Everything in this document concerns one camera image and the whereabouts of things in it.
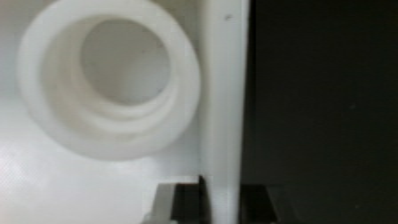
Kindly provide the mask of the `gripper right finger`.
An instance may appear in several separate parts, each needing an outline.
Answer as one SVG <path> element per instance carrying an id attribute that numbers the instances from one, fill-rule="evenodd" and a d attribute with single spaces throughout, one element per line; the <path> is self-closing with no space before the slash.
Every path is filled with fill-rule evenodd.
<path id="1" fill-rule="evenodd" d="M 240 192 L 240 224 L 272 224 L 277 221 L 267 187 L 244 185 Z"/>

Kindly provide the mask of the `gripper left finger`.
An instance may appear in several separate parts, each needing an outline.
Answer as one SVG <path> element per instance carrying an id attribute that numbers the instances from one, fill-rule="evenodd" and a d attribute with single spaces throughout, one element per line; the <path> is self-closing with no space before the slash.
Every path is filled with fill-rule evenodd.
<path id="1" fill-rule="evenodd" d="M 205 179 L 196 183 L 158 185 L 141 224 L 205 224 Z"/>

